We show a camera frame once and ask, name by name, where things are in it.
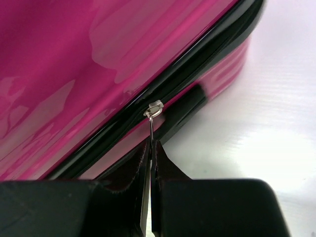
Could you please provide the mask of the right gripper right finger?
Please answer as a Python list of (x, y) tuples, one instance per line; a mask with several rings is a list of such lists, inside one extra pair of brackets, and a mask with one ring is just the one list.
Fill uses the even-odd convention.
[(154, 141), (152, 231), (157, 237), (281, 237), (284, 218), (259, 179), (191, 179)]

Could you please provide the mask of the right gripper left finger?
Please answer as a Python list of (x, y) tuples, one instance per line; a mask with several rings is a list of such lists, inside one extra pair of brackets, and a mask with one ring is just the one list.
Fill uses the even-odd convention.
[(148, 158), (143, 142), (95, 180), (1, 182), (1, 236), (145, 236)]

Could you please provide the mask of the pink teal kids suitcase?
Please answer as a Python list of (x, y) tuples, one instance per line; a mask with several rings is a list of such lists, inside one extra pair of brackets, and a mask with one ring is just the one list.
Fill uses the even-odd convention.
[(94, 178), (240, 74), (263, 0), (3, 0), (0, 178)]

